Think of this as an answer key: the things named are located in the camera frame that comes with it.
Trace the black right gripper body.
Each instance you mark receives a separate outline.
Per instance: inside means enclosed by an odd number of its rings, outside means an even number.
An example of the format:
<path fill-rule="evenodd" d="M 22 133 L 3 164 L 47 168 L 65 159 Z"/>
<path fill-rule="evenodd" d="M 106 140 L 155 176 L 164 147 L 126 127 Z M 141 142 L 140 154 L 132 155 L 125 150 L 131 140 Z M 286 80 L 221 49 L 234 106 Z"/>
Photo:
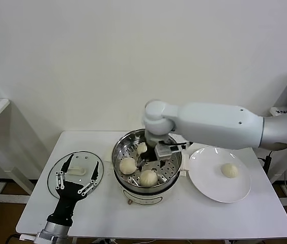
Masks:
<path fill-rule="evenodd" d="M 143 158 L 146 159 L 147 162 L 170 159 L 170 149 L 169 146 L 166 145 L 168 139 L 168 134 L 145 134 L 147 151 L 143 154 Z"/>

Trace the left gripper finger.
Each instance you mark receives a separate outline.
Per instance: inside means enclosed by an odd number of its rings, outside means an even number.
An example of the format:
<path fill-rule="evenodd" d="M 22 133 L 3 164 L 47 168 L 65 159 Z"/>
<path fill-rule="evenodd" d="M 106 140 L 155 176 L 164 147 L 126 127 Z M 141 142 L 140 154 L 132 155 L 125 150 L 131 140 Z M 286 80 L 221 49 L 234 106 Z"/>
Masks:
<path fill-rule="evenodd" d="M 92 173 L 90 182 L 86 184 L 83 188 L 78 190 L 78 194 L 80 194 L 81 196 L 86 196 L 89 192 L 91 192 L 98 185 L 98 182 L 97 182 L 98 169 L 99 169 L 99 162 L 97 161 L 95 169 Z"/>
<path fill-rule="evenodd" d="M 55 173 L 55 189 L 63 190 L 65 188 L 65 174 L 67 173 L 74 154 L 71 154 L 66 162 L 63 163 L 61 170 Z"/>

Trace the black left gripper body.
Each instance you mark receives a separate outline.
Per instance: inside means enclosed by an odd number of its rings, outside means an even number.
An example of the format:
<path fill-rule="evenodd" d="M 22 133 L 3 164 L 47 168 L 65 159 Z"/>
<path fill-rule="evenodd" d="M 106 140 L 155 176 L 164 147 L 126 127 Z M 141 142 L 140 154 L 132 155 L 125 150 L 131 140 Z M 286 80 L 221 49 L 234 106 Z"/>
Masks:
<path fill-rule="evenodd" d="M 62 226 L 71 226 L 76 203 L 86 198 L 78 193 L 82 188 L 81 184 L 64 181 L 64 189 L 57 190 L 60 198 L 54 212 L 47 217 L 47 221 Z"/>

